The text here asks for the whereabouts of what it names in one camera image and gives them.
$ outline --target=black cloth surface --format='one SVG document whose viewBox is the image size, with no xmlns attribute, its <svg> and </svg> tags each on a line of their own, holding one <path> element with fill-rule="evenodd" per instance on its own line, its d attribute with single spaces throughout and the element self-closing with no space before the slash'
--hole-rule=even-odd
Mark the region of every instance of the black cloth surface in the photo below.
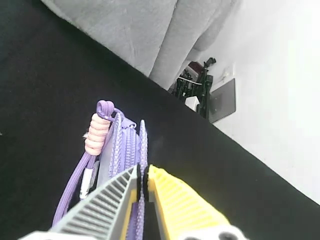
<svg viewBox="0 0 320 240">
<path fill-rule="evenodd" d="M 40 1 L 3 0 L 0 13 L 1 239 L 50 227 L 101 99 L 145 119 L 149 163 L 251 240 L 319 238 L 316 203 Z M 153 205 L 146 211 L 144 239 L 159 239 Z"/>
</svg>

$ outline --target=gray couch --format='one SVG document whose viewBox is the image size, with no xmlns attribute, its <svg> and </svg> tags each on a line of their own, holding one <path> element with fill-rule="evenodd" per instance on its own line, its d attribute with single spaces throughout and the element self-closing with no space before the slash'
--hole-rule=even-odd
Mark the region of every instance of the gray couch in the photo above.
<svg viewBox="0 0 320 240">
<path fill-rule="evenodd" d="M 215 40 L 237 0 L 42 0 L 168 89 Z"/>
</svg>

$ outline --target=purple braided cable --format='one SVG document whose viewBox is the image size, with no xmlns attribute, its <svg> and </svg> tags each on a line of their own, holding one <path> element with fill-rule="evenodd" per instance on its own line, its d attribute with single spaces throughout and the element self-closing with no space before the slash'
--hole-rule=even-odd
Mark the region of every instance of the purple braided cable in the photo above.
<svg viewBox="0 0 320 240">
<path fill-rule="evenodd" d="M 56 211 L 53 217 L 52 225 L 56 225 L 57 222 L 60 221 L 60 219 L 63 217 L 64 213 L 67 212 L 68 209 L 68 203 L 70 203 L 70 199 L 72 198 L 72 195 L 75 191 L 75 186 L 77 186 L 77 183 L 79 182 L 79 178 L 84 171 L 85 167 L 87 166 L 90 159 L 95 158 L 95 156 L 90 155 L 89 153 L 85 152 L 79 161 L 78 165 L 75 167 L 68 183 L 66 184 L 66 187 L 64 189 L 64 192 L 60 198 L 59 204 L 56 207 Z"/>
<path fill-rule="evenodd" d="M 113 178 L 120 171 L 121 165 L 121 141 L 122 141 L 122 128 L 121 128 L 121 116 L 119 113 L 114 118 L 114 137 L 111 150 L 111 161 L 109 167 L 109 178 Z"/>
<path fill-rule="evenodd" d="M 97 103 L 97 114 L 104 119 L 109 119 L 110 115 L 114 112 L 115 106 L 111 101 L 100 100 Z M 60 219 L 67 213 L 71 198 L 76 190 L 77 183 L 84 169 L 92 169 L 96 160 L 96 156 L 90 155 L 85 152 L 80 159 L 79 163 L 75 167 L 69 181 L 67 182 L 65 189 L 62 193 L 58 206 L 55 210 L 55 214 L 52 221 L 52 226 L 56 225 Z"/>
<path fill-rule="evenodd" d="M 129 151 L 127 151 L 128 158 L 126 159 L 127 163 L 125 165 L 126 168 L 130 168 L 137 164 L 136 161 L 136 151 L 132 151 L 131 149 L 137 149 L 137 141 L 136 141 L 136 131 L 132 128 L 127 128 L 130 133 L 130 147 L 127 145 Z M 136 228 L 137 228 L 137 215 L 138 215 L 138 204 L 135 202 L 132 204 L 130 221 L 128 225 L 128 229 L 126 232 L 125 239 L 131 240 L 136 236 Z"/>
<path fill-rule="evenodd" d="M 143 186 L 143 177 L 145 168 L 148 165 L 148 135 L 146 131 L 146 124 L 141 120 L 140 131 L 141 136 L 141 157 L 140 157 L 140 170 L 141 170 L 141 186 Z M 140 199 L 138 202 L 138 213 L 136 219 L 135 240 L 142 240 L 144 236 L 144 223 L 145 223 L 145 196 L 143 188 L 140 189 Z"/>
</svg>

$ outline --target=purple cable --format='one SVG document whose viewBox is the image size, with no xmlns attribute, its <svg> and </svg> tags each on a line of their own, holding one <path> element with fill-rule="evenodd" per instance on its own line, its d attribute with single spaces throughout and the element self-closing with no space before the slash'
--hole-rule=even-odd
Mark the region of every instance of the purple cable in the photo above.
<svg viewBox="0 0 320 240">
<path fill-rule="evenodd" d="M 111 114 L 115 111 L 115 106 L 111 101 L 98 101 L 96 105 L 96 112 L 99 117 L 113 121 Z M 58 206 L 56 207 L 55 214 L 52 221 L 52 226 L 56 225 L 60 219 L 67 213 L 71 198 L 76 190 L 77 183 L 85 168 L 92 169 L 96 160 L 96 156 L 90 155 L 85 152 L 75 167 L 69 181 L 67 182 L 63 194 L 60 198 Z"/>
<path fill-rule="evenodd" d="M 141 170 L 141 186 L 143 186 L 143 177 L 145 168 L 148 165 L 148 135 L 146 131 L 146 124 L 141 120 L 140 131 L 141 137 L 141 157 L 140 157 L 140 170 Z M 138 213 L 136 218 L 135 240 L 142 240 L 144 236 L 144 223 L 145 223 L 145 196 L 144 190 L 140 189 L 140 199 L 138 202 Z"/>
</svg>

